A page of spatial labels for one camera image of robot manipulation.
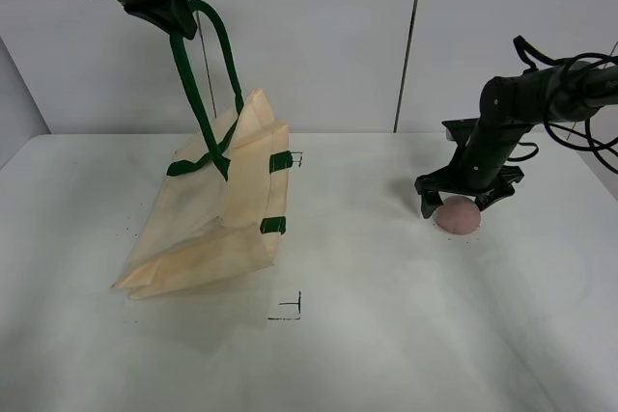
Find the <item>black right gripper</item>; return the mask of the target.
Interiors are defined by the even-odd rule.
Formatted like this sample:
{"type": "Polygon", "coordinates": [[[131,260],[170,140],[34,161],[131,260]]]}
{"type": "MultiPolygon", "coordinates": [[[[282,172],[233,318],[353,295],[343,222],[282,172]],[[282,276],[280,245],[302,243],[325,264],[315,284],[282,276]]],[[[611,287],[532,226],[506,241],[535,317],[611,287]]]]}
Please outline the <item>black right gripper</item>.
{"type": "Polygon", "coordinates": [[[430,219],[443,205],[438,192],[475,196],[480,211],[512,197],[516,192],[512,184],[523,179],[523,171],[507,162],[524,135],[524,126],[491,126],[477,119],[445,121],[443,125],[456,150],[446,166],[416,179],[422,217],[430,219]]]}

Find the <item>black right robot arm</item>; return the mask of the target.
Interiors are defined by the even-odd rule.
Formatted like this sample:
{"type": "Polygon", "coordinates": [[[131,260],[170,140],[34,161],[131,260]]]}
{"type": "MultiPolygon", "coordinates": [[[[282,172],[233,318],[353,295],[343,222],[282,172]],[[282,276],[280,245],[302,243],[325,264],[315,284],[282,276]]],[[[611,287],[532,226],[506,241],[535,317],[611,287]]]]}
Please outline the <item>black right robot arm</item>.
{"type": "Polygon", "coordinates": [[[602,54],[496,76],[482,90],[478,118],[444,122],[457,147],[445,167],[414,183],[423,217],[441,207],[442,193],[471,197],[480,210],[513,196],[523,172],[512,153],[525,134],[537,125],[551,133],[569,123],[589,124],[601,108],[616,103],[617,60],[602,54]]]}

